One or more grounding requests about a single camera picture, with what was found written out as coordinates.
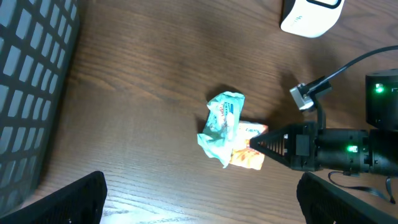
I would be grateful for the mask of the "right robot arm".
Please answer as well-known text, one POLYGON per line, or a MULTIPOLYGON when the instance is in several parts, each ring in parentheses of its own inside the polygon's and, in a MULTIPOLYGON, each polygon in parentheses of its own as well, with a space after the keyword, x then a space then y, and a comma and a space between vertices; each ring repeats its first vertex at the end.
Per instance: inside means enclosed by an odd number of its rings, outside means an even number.
POLYGON ((251 148, 299 171, 322 169, 397 175, 397 70, 369 73, 366 79, 366 122, 362 129, 330 129, 319 98, 331 85, 319 78, 291 89, 301 110, 315 110, 317 121, 290 124, 250 140, 251 148))

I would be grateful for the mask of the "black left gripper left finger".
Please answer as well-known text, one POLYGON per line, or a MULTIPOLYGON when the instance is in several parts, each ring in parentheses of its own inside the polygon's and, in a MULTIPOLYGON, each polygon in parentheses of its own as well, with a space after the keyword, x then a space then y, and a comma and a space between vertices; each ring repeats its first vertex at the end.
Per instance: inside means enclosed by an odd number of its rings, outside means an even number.
POLYGON ((94 171, 1 218, 1 224, 99 224, 107 196, 104 174, 94 171))

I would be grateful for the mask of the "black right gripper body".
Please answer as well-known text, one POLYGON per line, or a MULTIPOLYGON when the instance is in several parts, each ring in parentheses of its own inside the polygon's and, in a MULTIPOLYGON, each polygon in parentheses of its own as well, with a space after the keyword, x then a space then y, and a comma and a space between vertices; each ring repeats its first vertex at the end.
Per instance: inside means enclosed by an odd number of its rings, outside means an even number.
POLYGON ((360 129, 318 129, 302 123, 293 134, 290 168, 315 172, 322 169, 369 172, 369 133, 360 129))

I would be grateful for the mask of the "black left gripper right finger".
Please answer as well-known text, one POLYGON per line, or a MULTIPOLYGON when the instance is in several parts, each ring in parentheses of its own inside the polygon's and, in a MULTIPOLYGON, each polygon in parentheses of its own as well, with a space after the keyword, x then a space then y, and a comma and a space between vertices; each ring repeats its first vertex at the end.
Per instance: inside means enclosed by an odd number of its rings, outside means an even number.
POLYGON ((397 223, 396 218, 309 172, 298 182, 297 200, 307 223, 397 223))

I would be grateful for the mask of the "orange tissue packet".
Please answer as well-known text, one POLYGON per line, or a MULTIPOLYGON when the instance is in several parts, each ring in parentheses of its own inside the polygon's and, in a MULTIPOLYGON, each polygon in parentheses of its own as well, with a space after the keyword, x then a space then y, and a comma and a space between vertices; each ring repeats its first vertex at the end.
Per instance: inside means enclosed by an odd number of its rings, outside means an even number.
POLYGON ((268 132, 268 126, 240 121, 233 143, 230 164, 247 169, 261 170, 265 155, 250 147, 250 140, 268 132))

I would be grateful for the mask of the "teal wet wipes packet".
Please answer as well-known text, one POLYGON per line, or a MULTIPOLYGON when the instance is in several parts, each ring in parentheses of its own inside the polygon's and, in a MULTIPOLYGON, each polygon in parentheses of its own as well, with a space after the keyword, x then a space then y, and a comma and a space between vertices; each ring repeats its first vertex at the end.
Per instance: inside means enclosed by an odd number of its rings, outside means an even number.
POLYGON ((245 96, 225 91, 207 103, 208 119, 203 131, 197 134, 198 145, 209 158, 218 159, 227 167, 233 152, 245 96))

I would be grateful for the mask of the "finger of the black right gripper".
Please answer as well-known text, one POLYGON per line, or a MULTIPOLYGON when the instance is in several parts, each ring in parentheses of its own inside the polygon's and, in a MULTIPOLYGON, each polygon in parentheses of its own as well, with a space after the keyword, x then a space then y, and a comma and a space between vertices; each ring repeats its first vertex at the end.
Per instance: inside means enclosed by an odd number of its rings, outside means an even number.
POLYGON ((282 165, 293 168, 295 126, 290 124, 278 130, 260 134, 249 140, 249 146, 282 165))

